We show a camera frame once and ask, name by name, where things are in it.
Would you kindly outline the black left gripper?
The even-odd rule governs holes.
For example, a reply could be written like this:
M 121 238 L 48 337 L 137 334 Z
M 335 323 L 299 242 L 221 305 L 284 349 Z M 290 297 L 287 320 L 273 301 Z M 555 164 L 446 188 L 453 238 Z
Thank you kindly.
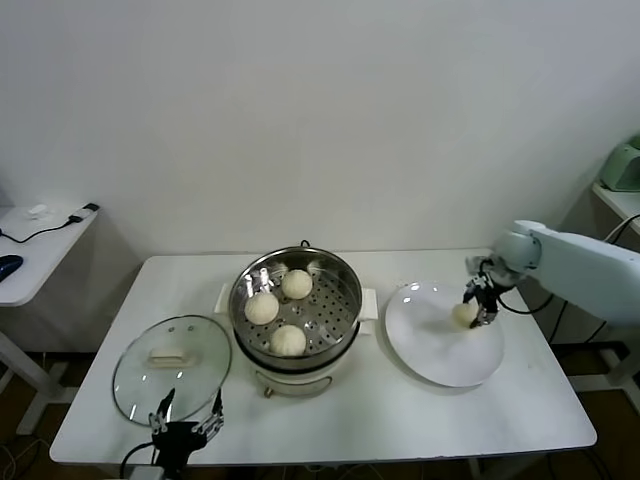
M 211 411 L 199 424 L 197 422 L 170 422 L 168 413 L 175 396 L 175 389 L 160 401 L 155 412 L 148 415 L 153 444 L 158 451 L 155 464 L 165 475 L 181 475 L 192 453 L 206 446 L 223 427 L 222 390 L 217 391 Z

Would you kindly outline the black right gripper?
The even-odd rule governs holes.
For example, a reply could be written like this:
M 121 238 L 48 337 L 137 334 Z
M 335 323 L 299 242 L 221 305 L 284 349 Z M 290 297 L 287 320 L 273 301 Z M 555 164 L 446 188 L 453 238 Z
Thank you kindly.
M 474 329 L 484 325 L 490 325 L 495 319 L 495 311 L 498 310 L 498 299 L 501 294 L 497 285 L 487 274 L 477 274 L 473 277 L 473 284 L 466 286 L 462 303 L 469 304 L 474 298 L 480 306 L 476 317 L 469 328 Z

